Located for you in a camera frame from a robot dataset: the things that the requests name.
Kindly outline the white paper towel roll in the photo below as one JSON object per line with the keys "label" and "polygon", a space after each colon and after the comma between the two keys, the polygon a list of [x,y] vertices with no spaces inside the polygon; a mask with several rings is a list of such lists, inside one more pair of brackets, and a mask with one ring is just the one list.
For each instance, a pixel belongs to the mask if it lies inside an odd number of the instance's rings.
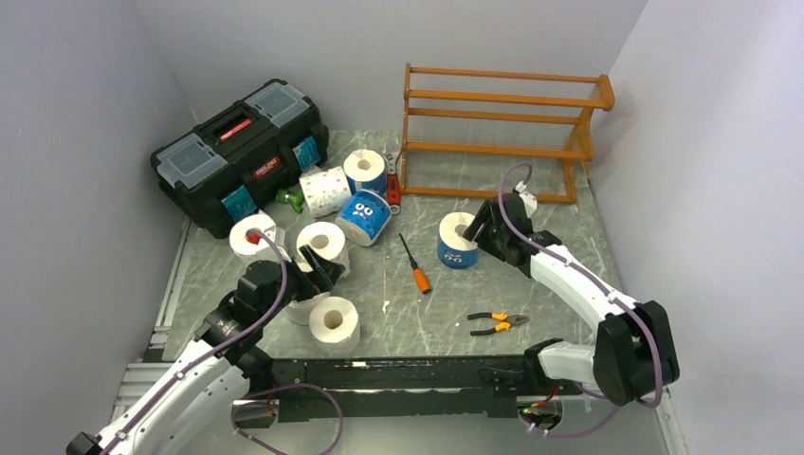
{"label": "white paper towel roll", "polygon": [[307,326],[312,310],[318,305],[319,302],[328,298],[329,296],[329,292],[323,292],[308,300],[292,300],[283,309],[283,314],[291,322],[298,325]]}
{"label": "white paper towel roll", "polygon": [[327,355],[347,355],[360,341],[359,313],[345,298],[333,296],[321,300],[309,314],[308,327]]}
{"label": "white paper towel roll", "polygon": [[257,261],[278,263],[280,259],[290,259],[285,244],[285,230],[261,211],[236,223],[230,231],[228,242],[245,265]]}

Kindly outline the blue paper roll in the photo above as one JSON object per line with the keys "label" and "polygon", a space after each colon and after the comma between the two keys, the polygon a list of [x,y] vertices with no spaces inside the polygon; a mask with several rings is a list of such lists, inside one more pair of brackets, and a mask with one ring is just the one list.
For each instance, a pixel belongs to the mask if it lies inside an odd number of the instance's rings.
{"label": "blue paper roll", "polygon": [[437,256],[445,266],[452,269],[468,269],[479,261],[476,243],[463,234],[475,220],[471,213],[455,211],[445,215],[439,223]]}

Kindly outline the orange wooden shelf rack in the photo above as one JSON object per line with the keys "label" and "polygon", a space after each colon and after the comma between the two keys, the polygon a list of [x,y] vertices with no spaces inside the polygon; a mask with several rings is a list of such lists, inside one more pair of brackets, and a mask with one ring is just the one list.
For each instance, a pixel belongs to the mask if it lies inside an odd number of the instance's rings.
{"label": "orange wooden shelf rack", "polygon": [[558,192],[540,202],[573,204],[576,167],[594,159],[592,118],[610,112],[616,97],[607,74],[577,76],[407,64],[398,185],[403,194],[486,198],[491,190],[418,183],[413,154],[460,154],[557,163]]}

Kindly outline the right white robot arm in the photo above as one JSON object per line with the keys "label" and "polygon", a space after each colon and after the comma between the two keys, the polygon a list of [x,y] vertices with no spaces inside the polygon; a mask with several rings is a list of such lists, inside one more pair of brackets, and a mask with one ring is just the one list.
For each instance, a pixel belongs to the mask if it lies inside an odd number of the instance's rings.
{"label": "right white robot arm", "polygon": [[680,366],[666,309],[640,302],[606,283],[583,265],[551,231],[536,231],[536,204],[525,192],[490,198],[459,235],[480,250],[546,286],[588,325],[591,345],[561,338],[525,351],[522,380],[534,393],[558,381],[595,387],[622,407],[642,401],[680,377]]}

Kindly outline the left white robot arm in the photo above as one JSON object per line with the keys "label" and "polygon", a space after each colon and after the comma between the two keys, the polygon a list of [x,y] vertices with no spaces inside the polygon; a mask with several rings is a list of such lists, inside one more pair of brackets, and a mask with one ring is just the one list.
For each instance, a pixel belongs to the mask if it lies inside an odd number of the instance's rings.
{"label": "left white robot arm", "polygon": [[309,246],[301,254],[308,272],[284,258],[250,264],[169,370],[97,434],[77,434],[66,453],[174,454],[223,406],[265,395],[275,379],[272,358],[257,346],[265,326],[291,301],[332,290],[346,271]]}

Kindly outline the white roll with red print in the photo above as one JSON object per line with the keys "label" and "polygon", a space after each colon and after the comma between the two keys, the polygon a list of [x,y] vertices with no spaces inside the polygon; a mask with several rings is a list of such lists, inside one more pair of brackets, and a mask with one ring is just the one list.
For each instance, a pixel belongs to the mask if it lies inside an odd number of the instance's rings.
{"label": "white roll with red print", "polygon": [[348,277],[351,268],[347,239],[342,229],[334,223],[316,222],[304,227],[296,240],[297,265],[302,272],[311,272],[311,265],[303,258],[302,246],[311,246],[323,259],[345,267],[343,277]]}

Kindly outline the black orange screwdriver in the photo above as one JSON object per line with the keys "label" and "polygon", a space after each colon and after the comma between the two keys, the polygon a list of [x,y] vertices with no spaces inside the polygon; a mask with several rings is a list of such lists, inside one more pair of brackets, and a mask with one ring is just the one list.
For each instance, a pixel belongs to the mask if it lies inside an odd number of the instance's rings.
{"label": "black orange screwdriver", "polygon": [[411,254],[411,251],[410,251],[410,249],[409,249],[409,247],[407,245],[407,242],[405,241],[405,238],[404,238],[403,234],[399,233],[398,236],[399,236],[399,239],[402,242],[402,245],[405,248],[405,251],[407,253],[407,256],[408,256],[408,259],[409,259],[409,262],[410,262],[410,265],[411,265],[413,278],[414,278],[414,281],[416,283],[416,286],[417,286],[418,290],[423,295],[427,295],[427,294],[431,293],[432,292],[432,286],[431,286],[431,284],[429,282],[428,277],[426,276],[424,271],[421,269],[421,267],[419,266],[418,262],[413,258],[412,254]]}

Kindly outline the green small object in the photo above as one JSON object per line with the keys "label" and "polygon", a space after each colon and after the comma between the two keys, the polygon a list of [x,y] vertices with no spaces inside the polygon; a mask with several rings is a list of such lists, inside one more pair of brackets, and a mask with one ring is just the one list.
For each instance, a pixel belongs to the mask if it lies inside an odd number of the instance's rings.
{"label": "green small object", "polygon": [[305,198],[301,189],[280,189],[276,201],[290,206],[298,214],[304,211]]}

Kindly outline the red adjustable wrench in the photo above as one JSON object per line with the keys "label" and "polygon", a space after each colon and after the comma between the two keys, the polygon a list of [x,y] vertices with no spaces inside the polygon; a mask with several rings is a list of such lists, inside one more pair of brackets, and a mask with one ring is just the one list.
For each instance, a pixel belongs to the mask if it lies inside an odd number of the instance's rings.
{"label": "red adjustable wrench", "polygon": [[392,215],[398,215],[401,211],[401,188],[397,171],[400,155],[399,146],[389,147],[383,153],[386,163],[386,201]]}

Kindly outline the white dotted wrapped roll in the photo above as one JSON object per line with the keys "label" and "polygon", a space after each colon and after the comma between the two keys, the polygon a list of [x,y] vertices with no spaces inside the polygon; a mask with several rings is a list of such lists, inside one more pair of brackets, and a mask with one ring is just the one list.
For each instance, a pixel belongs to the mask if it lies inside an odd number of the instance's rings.
{"label": "white dotted wrapped roll", "polygon": [[338,212],[352,197],[347,175],[341,166],[303,175],[299,183],[304,201],[314,218]]}

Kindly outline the orange black pliers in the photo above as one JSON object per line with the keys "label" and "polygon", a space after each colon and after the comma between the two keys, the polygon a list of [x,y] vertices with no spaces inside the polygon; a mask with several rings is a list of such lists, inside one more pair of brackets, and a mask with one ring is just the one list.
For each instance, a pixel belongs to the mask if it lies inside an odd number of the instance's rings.
{"label": "orange black pliers", "polygon": [[479,312],[466,316],[467,320],[493,319],[496,321],[492,328],[485,330],[473,330],[469,334],[473,337],[491,336],[498,332],[508,331],[514,326],[522,325],[529,321],[529,317],[523,315],[509,315],[507,313]]}

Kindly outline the blue wrapped roll upright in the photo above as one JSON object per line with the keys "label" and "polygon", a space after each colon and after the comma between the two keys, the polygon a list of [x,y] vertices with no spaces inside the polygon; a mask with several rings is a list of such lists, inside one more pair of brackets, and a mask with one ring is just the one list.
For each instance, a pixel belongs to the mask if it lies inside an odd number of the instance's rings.
{"label": "blue wrapped roll upright", "polygon": [[342,168],[351,193],[367,190],[385,196],[387,191],[386,161],[379,153],[369,149],[352,151]]}

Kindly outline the black plastic toolbox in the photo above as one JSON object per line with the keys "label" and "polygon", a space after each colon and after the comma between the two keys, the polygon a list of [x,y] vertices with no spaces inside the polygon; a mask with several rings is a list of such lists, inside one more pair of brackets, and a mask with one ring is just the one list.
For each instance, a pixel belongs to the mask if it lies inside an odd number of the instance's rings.
{"label": "black plastic toolbox", "polygon": [[152,152],[160,189],[216,239],[327,160],[329,129],[312,99],[272,79]]}

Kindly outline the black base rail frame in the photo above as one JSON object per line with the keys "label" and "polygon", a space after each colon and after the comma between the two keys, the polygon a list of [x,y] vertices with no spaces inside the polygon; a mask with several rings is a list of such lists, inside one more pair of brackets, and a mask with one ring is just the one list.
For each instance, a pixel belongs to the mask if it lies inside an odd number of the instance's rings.
{"label": "black base rail frame", "polygon": [[574,392],[523,354],[277,358],[258,371],[232,416],[247,429],[340,416],[516,418]]}

